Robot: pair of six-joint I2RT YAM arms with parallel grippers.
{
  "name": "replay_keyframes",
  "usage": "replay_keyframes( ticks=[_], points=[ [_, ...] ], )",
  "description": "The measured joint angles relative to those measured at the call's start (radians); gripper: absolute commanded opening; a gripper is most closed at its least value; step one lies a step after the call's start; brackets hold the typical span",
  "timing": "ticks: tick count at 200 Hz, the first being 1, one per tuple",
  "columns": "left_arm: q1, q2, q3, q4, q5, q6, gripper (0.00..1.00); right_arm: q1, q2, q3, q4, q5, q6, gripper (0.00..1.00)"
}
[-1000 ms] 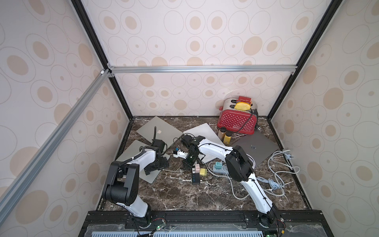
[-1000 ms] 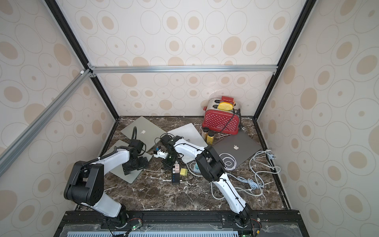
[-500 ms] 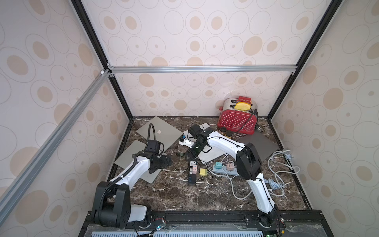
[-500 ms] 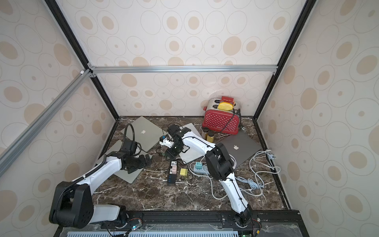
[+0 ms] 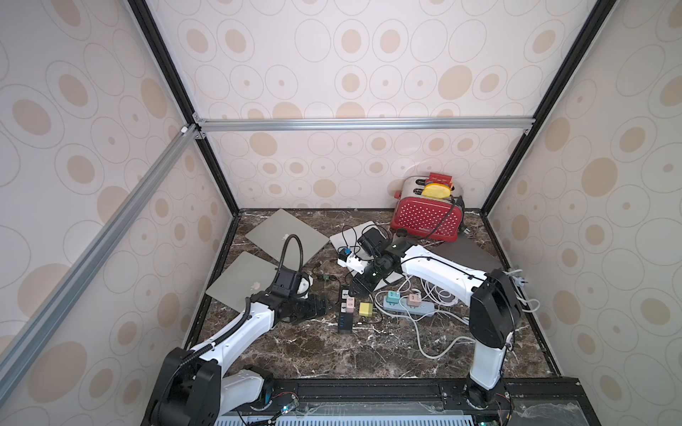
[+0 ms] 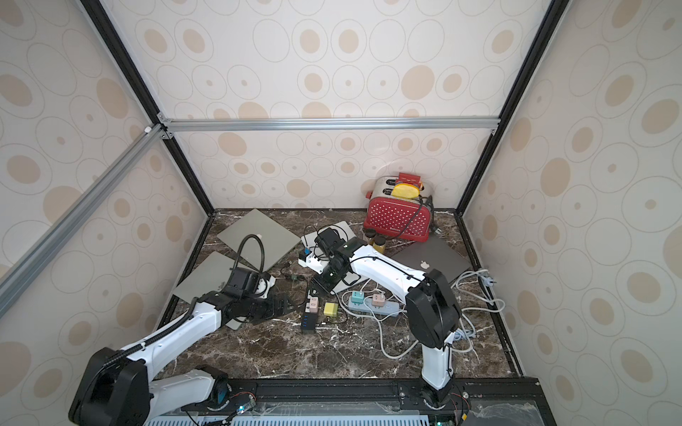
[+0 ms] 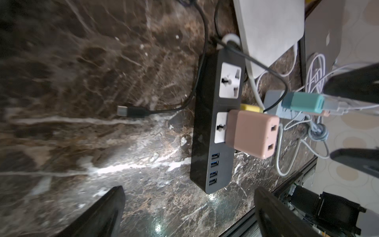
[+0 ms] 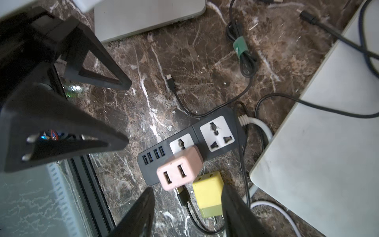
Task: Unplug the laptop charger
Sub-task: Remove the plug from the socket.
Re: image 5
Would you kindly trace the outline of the black power strip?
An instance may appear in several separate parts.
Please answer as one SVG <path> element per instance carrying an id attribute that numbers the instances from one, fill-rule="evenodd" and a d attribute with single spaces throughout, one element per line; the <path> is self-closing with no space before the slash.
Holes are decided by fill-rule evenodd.
<path id="1" fill-rule="evenodd" d="M 346 298 L 352 297 L 348 288 L 339 291 L 339 315 L 337 316 L 337 332 L 339 335 L 351 334 L 353 331 L 354 313 L 345 313 Z"/>

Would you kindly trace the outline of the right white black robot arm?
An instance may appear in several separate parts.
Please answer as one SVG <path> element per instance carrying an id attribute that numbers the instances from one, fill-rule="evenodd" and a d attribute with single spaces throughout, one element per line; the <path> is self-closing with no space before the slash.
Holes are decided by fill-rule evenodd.
<path id="1" fill-rule="evenodd" d="M 505 356 L 522 316 L 515 284 L 507 273 L 500 269 L 485 273 L 462 266 L 407 237 L 390 241 L 372 260 L 362 260 L 343 248 L 339 264 L 355 271 L 353 285 L 367 294 L 391 274 L 401 273 L 424 280 L 463 302 L 469 308 L 468 326 L 475 342 L 466 378 L 467 399 L 472 406 L 485 408 L 503 391 Z"/>

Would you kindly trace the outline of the yellow charger plug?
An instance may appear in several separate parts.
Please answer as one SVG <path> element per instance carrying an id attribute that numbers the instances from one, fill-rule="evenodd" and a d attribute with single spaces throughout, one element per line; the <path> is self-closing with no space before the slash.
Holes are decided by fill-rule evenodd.
<path id="1" fill-rule="evenodd" d="M 374 305 L 372 303 L 361 302 L 359 305 L 359 315 L 364 318 L 371 318 L 374 315 Z"/>

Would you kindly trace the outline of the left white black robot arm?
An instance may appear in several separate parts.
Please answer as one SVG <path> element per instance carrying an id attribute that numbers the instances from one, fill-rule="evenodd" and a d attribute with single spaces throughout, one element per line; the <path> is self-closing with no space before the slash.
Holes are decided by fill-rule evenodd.
<path id="1" fill-rule="evenodd" d="M 272 399 L 270 373 L 249 367 L 227 371 L 259 337 L 284 321 L 291 325 L 325 315 L 324 296 L 310 292 L 313 278 L 283 268 L 268 288 L 245 299 L 235 319 L 201 344 L 170 351 L 156 379 L 143 425 L 213 425 L 240 406 Z"/>

